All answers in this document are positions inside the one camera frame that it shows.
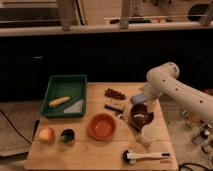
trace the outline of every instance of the small bowl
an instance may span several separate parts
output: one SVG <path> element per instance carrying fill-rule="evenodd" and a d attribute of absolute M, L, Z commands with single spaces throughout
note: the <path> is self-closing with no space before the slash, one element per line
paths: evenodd
<path fill-rule="evenodd" d="M 129 121 L 139 130 L 141 130 L 144 125 L 151 123 L 153 119 L 154 113 L 148 113 L 146 105 L 139 103 L 131 108 Z"/>
<path fill-rule="evenodd" d="M 88 125 L 88 133 L 96 140 L 106 141 L 112 139 L 115 130 L 115 119 L 106 113 L 95 115 Z"/>

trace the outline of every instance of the dark bowl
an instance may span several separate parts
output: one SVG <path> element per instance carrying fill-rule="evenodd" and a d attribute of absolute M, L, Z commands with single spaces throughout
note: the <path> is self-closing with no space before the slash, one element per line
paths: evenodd
<path fill-rule="evenodd" d="M 132 123 L 138 129 L 142 129 L 144 125 L 152 122 L 154 119 L 154 113 L 147 112 L 147 106 L 143 103 L 134 105 L 130 111 L 130 123 Z"/>

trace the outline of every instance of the green plastic tray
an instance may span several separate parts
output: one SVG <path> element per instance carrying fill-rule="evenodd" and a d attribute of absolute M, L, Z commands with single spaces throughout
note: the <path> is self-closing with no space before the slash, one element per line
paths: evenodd
<path fill-rule="evenodd" d="M 86 112 L 87 76 L 86 75 L 55 75 L 49 79 L 48 87 L 42 104 L 41 115 L 49 118 L 83 117 Z M 50 108 L 49 102 L 64 96 L 70 100 L 56 108 Z M 81 112 L 64 113 L 68 107 L 83 100 Z"/>

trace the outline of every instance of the wooden table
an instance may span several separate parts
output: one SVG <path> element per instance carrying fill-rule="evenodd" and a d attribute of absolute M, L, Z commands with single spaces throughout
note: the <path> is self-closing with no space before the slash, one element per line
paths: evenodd
<path fill-rule="evenodd" d="M 142 83 L 88 83 L 87 106 L 83 118 L 47 119 L 41 117 L 35 134 L 25 168 L 27 170 L 178 170 L 172 143 L 162 115 L 159 102 L 154 109 L 154 123 L 158 127 L 159 138 L 150 146 L 145 147 L 136 141 L 138 132 L 115 117 L 114 112 L 104 108 L 107 97 L 104 92 L 113 88 L 124 94 L 127 99 L 124 115 L 128 117 L 132 107 L 130 98 L 141 93 Z M 88 121 L 97 113 L 106 112 L 115 117 L 117 129 L 110 141 L 97 141 L 87 134 Z M 53 144 L 45 144 L 38 140 L 41 129 L 51 127 L 55 130 L 56 140 Z M 59 141 L 60 133 L 71 128 L 76 133 L 73 146 Z M 122 153 L 126 149 L 134 152 L 169 152 L 169 159 L 141 160 L 130 165 L 122 160 Z"/>

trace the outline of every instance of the cable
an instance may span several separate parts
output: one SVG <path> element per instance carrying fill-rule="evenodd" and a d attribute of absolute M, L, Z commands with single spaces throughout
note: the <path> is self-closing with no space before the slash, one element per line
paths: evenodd
<path fill-rule="evenodd" d="M 16 127 L 13 125 L 13 123 L 10 121 L 10 119 L 8 118 L 7 114 L 0 108 L 0 112 L 3 114 L 3 116 L 6 118 L 6 120 L 9 122 L 9 124 L 12 126 L 12 128 L 16 131 L 16 133 L 23 138 L 27 143 L 29 143 L 31 145 L 31 142 L 25 138 L 17 129 Z"/>
<path fill-rule="evenodd" d="M 85 23 L 83 22 L 83 18 L 81 16 L 81 10 L 80 10 L 80 6 L 79 6 L 79 3 L 78 3 L 78 0 L 75 0 L 75 4 L 76 4 L 76 8 L 77 8 L 79 19 L 80 19 L 80 23 L 81 23 L 81 25 L 85 25 Z"/>
<path fill-rule="evenodd" d="M 211 169 L 209 169 L 209 168 L 207 168 L 207 167 L 205 167 L 205 166 L 203 166 L 203 165 L 197 164 L 197 163 L 183 163 L 183 164 L 181 164 L 181 165 L 179 166 L 179 170 L 181 170 L 182 168 L 187 168 L 187 169 L 189 169 L 190 171 L 193 171 L 193 169 L 189 168 L 189 167 L 186 166 L 186 165 L 197 166 L 197 167 L 199 167 L 199 168 L 203 168 L 204 171 L 212 171 Z"/>

